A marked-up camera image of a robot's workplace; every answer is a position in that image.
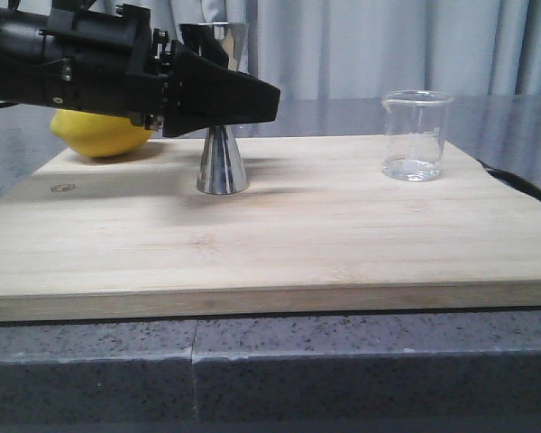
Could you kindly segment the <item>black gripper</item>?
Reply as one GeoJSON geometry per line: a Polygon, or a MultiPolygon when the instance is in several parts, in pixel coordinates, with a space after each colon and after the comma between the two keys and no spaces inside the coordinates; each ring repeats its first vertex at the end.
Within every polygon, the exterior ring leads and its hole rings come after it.
{"type": "Polygon", "coordinates": [[[167,33],[151,28],[151,12],[119,5],[117,14],[84,3],[54,3],[40,29],[48,65],[40,79],[41,104],[125,117],[178,137],[230,124],[276,119],[280,90],[228,68],[228,23],[182,23],[173,42],[170,73],[157,58],[167,33]]]}

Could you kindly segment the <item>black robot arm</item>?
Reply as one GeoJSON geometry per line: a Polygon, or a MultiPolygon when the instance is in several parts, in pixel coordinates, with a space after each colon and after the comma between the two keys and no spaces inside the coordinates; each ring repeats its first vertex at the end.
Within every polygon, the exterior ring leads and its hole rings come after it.
{"type": "Polygon", "coordinates": [[[210,126],[271,122],[280,91],[208,60],[161,30],[151,13],[55,1],[47,15],[0,7],[0,101],[123,117],[177,137],[210,126]]]}

